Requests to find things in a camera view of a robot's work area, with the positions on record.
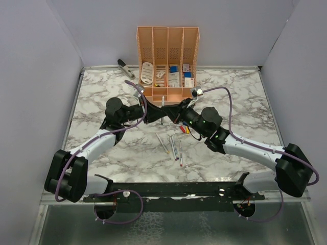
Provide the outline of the white label packet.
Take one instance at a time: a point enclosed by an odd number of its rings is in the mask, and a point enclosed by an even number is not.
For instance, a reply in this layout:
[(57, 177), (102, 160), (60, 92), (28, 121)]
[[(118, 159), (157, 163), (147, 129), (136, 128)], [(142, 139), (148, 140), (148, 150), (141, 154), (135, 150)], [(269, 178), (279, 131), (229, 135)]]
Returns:
[(172, 72), (168, 74), (168, 87), (180, 87), (180, 74), (179, 72)]

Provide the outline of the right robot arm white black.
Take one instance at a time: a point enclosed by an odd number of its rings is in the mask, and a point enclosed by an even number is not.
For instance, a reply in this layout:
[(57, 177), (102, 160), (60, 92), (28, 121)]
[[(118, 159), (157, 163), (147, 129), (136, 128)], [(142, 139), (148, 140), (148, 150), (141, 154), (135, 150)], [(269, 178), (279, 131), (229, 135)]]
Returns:
[(221, 126), (222, 117), (214, 107), (206, 107), (197, 113), (188, 102), (163, 106), (162, 111), (173, 123), (186, 123), (194, 129), (205, 138), (204, 143), (211, 151), (243, 157), (269, 168), (267, 172), (248, 174), (235, 186), (239, 199), (278, 188), (292, 197), (303, 195), (313, 170), (299, 146), (292, 143), (286, 147), (273, 146), (238, 136)]

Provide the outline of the black grey stapler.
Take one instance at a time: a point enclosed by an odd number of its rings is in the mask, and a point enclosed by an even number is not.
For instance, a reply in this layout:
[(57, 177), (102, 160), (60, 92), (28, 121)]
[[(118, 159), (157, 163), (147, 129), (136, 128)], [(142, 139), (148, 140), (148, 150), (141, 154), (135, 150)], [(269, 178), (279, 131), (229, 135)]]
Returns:
[(131, 80), (135, 79), (135, 74), (131, 71), (131, 69), (126, 65), (126, 63), (122, 59), (117, 60), (118, 68)]

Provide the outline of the white pen red tip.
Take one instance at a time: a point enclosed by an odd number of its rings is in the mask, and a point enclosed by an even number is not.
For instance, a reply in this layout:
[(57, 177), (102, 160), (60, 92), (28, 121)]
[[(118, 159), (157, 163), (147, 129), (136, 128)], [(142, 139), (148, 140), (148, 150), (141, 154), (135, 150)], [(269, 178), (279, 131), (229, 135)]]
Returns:
[(182, 151), (182, 141), (179, 142), (179, 164), (183, 167), (183, 151)]

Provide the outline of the blue box in organizer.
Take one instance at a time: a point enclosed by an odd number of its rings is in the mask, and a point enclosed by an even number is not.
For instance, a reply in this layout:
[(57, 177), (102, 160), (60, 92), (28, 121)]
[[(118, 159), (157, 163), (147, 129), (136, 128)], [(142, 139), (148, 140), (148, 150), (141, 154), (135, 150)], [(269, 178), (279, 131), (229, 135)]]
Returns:
[(170, 73), (178, 72), (178, 66), (170, 66), (169, 71), (170, 71)]

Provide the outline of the white oval card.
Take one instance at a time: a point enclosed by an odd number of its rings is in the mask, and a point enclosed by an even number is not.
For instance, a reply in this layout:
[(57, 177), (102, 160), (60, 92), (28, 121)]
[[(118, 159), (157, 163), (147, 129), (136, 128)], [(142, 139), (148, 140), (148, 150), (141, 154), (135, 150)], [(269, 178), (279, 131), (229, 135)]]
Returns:
[(153, 64), (150, 62), (144, 62), (141, 68), (141, 81), (145, 84), (152, 84), (154, 77)]

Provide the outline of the orange desk organizer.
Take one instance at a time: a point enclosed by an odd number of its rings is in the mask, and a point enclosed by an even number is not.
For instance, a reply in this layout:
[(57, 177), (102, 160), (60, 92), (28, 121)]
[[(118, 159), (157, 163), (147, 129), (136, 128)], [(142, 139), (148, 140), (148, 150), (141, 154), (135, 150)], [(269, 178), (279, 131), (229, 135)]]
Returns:
[[(199, 49), (200, 32), (198, 27), (137, 27), (136, 31), (139, 83), (145, 87), (145, 96), (153, 104), (160, 106), (162, 95), (165, 105), (177, 104), (192, 96), (191, 88), (184, 87), (184, 78), (194, 78)], [(141, 68), (144, 62), (153, 64), (152, 84), (141, 81)], [(188, 63), (191, 72), (183, 72), (182, 66)], [(180, 87), (168, 87), (170, 66), (178, 66)]]

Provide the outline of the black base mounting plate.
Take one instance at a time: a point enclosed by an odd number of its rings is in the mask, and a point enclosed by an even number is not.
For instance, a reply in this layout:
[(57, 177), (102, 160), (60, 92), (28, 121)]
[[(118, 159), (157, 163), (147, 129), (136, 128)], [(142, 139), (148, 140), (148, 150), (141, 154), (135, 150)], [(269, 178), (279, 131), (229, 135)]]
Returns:
[(250, 194), (240, 182), (162, 182), (162, 183), (110, 183), (107, 192), (128, 191), (106, 197), (90, 195), (85, 203), (96, 206), (116, 204), (118, 212), (137, 213), (143, 199), (143, 212), (233, 212), (233, 202), (246, 203), (264, 200), (258, 193)]

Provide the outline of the white pen yellow tip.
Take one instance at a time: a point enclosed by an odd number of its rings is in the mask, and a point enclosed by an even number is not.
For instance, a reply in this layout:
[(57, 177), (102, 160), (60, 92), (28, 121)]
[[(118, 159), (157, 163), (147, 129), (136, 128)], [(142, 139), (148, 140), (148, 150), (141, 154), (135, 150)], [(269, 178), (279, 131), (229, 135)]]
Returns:
[(161, 137), (158, 135), (158, 133), (155, 133), (156, 137), (158, 138), (160, 144), (162, 145), (164, 151), (169, 155), (170, 152), (168, 150), (168, 148), (166, 147), (166, 145), (164, 144), (163, 140), (161, 139)]

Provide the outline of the white pen blue tip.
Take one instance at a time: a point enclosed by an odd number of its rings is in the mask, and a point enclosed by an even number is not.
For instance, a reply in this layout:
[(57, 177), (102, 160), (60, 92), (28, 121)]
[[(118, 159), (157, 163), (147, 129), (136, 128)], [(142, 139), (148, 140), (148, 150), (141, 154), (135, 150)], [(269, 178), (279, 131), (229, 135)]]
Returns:
[(177, 146), (176, 146), (175, 139), (174, 139), (173, 136), (171, 136), (171, 138), (172, 138), (172, 143), (173, 143), (173, 146), (174, 146), (174, 151), (175, 151), (176, 158), (178, 158), (178, 149), (177, 149)]

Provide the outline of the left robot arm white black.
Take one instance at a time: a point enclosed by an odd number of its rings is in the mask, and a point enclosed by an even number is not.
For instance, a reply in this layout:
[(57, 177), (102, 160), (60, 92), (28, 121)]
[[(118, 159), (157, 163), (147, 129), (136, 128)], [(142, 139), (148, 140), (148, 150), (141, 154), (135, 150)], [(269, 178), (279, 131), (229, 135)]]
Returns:
[(58, 150), (54, 154), (44, 184), (45, 190), (53, 193), (57, 202), (77, 202), (89, 194), (95, 194), (103, 202), (110, 200), (113, 194), (110, 180), (99, 175), (88, 175), (89, 164), (120, 142), (125, 131), (132, 128), (125, 125), (127, 122), (136, 120), (148, 124), (165, 115), (162, 108), (149, 101), (126, 106), (117, 97), (109, 99), (104, 121), (97, 133), (72, 150)]

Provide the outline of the white pen purple tip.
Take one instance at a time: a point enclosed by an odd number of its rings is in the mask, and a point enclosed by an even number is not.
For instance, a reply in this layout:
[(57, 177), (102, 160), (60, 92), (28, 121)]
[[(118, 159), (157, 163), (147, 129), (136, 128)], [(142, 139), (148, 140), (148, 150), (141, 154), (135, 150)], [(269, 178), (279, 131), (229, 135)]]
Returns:
[(176, 155), (174, 143), (173, 143), (173, 140), (172, 140), (172, 137), (171, 136), (169, 137), (169, 141), (170, 141), (170, 145), (171, 145), (171, 148), (172, 148), (172, 153), (173, 153), (174, 160), (177, 161), (178, 160), (178, 157)]

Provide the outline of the white red box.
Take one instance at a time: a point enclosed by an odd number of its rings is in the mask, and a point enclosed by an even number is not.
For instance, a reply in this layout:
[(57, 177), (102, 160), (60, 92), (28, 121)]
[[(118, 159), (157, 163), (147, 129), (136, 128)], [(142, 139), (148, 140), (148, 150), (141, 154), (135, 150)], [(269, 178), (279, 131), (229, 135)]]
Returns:
[(185, 88), (193, 88), (193, 87), (195, 87), (195, 80), (194, 80), (194, 78), (185, 77), (184, 78), (184, 87)]

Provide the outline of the small pink white box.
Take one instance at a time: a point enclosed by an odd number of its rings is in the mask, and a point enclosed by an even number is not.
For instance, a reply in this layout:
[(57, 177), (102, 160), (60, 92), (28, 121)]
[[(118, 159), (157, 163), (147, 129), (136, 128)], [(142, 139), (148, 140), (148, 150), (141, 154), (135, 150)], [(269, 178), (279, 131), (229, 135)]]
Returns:
[(192, 71), (192, 66), (188, 63), (184, 63), (182, 66), (183, 72), (191, 72)]

